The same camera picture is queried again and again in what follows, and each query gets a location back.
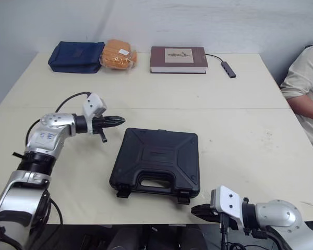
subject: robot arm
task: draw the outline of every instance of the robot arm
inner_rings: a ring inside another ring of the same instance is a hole
[[[106,105],[91,93],[83,105],[83,115],[47,114],[30,138],[21,158],[0,196],[0,249],[28,249],[40,235],[50,213],[47,188],[51,172],[68,137],[77,133],[100,134],[103,128],[122,124],[122,117],[103,117]]]
[[[219,222],[222,249],[227,249],[228,227],[243,229],[259,239],[273,238],[280,249],[313,250],[313,230],[302,220],[299,210],[286,201],[250,204],[234,191],[220,186],[211,193],[211,203],[193,207],[191,212],[207,221]]]

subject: book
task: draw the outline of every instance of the book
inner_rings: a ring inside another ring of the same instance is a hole
[[[205,74],[208,62],[203,47],[159,47],[151,50],[151,73]]]

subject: orange bag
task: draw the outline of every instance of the orange bag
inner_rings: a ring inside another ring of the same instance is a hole
[[[111,39],[105,45],[101,65],[112,69],[128,69],[137,62],[136,51],[131,51],[129,43]]]

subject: label sticker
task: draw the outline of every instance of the label sticker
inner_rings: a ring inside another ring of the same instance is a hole
[[[118,53],[127,56],[130,52],[129,52],[129,51],[126,51],[125,49],[122,49],[122,48],[121,48],[121,49],[118,51]]]

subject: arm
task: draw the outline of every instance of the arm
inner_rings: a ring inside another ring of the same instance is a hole
[[[304,50],[288,70],[281,91],[294,113],[313,119],[313,47]]]
[[[313,101],[307,95],[301,95],[287,99],[293,112],[313,119]]]

